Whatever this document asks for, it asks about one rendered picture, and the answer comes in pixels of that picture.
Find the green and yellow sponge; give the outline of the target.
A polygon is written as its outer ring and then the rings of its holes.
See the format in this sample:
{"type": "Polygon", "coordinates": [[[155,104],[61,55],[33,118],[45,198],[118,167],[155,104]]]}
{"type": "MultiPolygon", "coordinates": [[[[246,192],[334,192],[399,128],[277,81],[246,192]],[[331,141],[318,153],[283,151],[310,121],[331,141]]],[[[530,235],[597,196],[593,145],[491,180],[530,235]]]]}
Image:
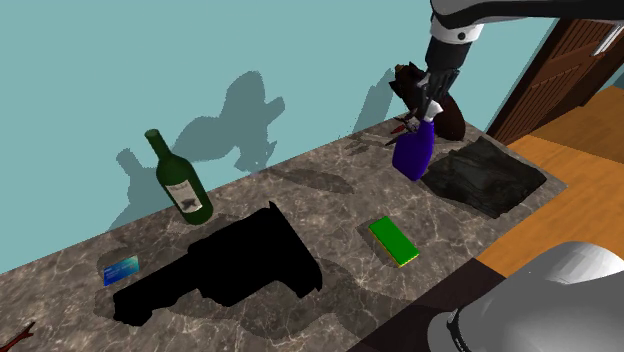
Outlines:
{"type": "Polygon", "coordinates": [[[419,249],[388,216],[371,223],[368,230],[398,268],[420,255],[419,249]]]}

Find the blue spray bottle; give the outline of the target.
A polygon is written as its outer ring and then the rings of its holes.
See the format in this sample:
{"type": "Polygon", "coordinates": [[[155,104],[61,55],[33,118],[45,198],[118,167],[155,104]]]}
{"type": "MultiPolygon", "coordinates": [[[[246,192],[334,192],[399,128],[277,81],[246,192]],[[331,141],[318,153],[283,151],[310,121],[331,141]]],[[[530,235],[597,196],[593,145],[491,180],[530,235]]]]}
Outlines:
{"type": "Polygon", "coordinates": [[[434,118],[442,111],[436,101],[431,101],[417,129],[414,129],[414,113],[402,119],[407,132],[396,138],[392,165],[411,181],[423,176],[431,160],[435,140],[434,118]]]}

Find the black folded cloth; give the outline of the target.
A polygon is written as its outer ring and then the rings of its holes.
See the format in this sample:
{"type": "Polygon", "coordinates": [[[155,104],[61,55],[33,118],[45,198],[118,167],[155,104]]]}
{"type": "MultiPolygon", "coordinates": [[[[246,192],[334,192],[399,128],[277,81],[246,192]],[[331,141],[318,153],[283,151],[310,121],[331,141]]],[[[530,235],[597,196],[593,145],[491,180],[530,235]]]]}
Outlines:
{"type": "Polygon", "coordinates": [[[480,137],[431,163],[421,181],[439,197],[498,218],[543,185],[546,177],[480,137]]]}

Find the brown wooden door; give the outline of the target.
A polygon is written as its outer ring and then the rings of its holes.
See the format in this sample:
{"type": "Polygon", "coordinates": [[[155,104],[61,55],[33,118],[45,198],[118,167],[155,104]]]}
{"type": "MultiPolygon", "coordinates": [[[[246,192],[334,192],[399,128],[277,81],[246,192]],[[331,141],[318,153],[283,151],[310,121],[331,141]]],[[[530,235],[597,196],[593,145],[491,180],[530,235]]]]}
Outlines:
{"type": "Polygon", "coordinates": [[[624,25],[559,20],[487,134],[510,144],[585,105],[624,64],[624,25]]]}

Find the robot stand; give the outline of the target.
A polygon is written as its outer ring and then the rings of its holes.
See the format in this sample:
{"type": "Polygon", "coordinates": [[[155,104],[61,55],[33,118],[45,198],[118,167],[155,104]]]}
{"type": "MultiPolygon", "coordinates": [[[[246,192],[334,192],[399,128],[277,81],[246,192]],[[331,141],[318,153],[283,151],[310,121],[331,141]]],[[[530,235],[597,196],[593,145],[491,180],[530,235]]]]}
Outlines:
{"type": "Polygon", "coordinates": [[[347,352],[431,352],[427,329],[437,314],[475,301],[504,280],[470,259],[347,352]]]}

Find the green wine bottle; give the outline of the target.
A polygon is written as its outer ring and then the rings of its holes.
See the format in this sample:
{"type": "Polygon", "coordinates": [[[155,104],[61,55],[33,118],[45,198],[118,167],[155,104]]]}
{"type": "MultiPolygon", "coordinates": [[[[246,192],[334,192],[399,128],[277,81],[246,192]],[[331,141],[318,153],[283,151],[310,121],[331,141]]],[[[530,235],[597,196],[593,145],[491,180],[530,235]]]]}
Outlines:
{"type": "Polygon", "coordinates": [[[149,129],[145,138],[155,152],[156,178],[183,219],[201,225],[213,215],[213,205],[192,164],[174,154],[157,129],[149,129]]]}

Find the blue card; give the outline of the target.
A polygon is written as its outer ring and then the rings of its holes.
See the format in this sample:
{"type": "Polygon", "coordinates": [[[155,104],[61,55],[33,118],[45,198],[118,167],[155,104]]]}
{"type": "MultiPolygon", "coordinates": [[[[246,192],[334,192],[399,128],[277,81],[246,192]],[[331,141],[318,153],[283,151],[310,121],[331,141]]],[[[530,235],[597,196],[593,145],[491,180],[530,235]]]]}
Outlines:
{"type": "Polygon", "coordinates": [[[103,284],[109,286],[123,278],[126,278],[140,269],[138,256],[125,258],[103,270],[103,284]]]}

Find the red-brown twig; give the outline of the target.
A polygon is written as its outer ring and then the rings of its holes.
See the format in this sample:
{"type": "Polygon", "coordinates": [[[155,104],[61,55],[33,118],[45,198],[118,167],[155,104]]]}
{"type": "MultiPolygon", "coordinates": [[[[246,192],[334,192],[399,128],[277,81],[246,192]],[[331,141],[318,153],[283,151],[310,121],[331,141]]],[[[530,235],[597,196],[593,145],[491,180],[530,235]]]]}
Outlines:
{"type": "Polygon", "coordinates": [[[30,322],[26,325],[18,334],[16,334],[12,339],[6,342],[4,345],[0,346],[0,352],[8,352],[13,346],[15,346],[20,341],[27,339],[33,336],[31,329],[35,325],[35,321],[30,322]]]}

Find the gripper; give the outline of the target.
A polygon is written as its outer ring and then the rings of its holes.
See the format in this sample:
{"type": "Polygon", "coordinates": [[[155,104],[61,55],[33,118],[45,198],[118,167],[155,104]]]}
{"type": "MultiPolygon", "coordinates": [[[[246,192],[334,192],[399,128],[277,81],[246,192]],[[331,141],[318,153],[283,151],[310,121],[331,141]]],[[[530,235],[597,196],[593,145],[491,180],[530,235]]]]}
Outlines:
{"type": "Polygon", "coordinates": [[[425,55],[427,70],[433,73],[433,97],[429,83],[431,74],[426,73],[417,83],[421,90],[421,99],[417,110],[419,117],[435,117],[438,103],[442,103],[449,89],[460,73],[470,50],[470,43],[449,44],[432,37],[425,55]]]}

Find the red-handled tool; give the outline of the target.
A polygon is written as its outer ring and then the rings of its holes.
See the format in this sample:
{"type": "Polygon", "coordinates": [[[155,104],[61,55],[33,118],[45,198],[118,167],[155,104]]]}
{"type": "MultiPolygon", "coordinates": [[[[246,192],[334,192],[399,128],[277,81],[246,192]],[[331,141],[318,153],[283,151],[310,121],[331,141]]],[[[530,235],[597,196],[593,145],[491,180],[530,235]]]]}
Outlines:
{"type": "Polygon", "coordinates": [[[386,143],[386,146],[395,144],[402,134],[414,133],[417,131],[420,121],[415,117],[414,113],[406,113],[405,115],[395,117],[400,122],[394,130],[391,131],[393,138],[386,143]]]}

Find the dark brown figure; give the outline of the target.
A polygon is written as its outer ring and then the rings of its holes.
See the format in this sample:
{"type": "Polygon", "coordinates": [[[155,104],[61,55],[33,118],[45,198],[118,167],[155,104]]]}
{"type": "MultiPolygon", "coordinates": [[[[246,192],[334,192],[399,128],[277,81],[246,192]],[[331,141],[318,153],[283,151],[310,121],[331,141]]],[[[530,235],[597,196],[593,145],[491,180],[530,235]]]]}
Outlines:
{"type": "MultiPolygon", "coordinates": [[[[426,73],[410,62],[408,65],[395,66],[395,80],[389,83],[395,94],[405,103],[409,111],[418,107],[422,90],[417,84],[425,78],[426,73]]],[[[450,141],[460,141],[466,132],[466,123],[453,97],[447,93],[443,98],[434,99],[443,109],[433,122],[434,132],[438,137],[450,141]]]]}

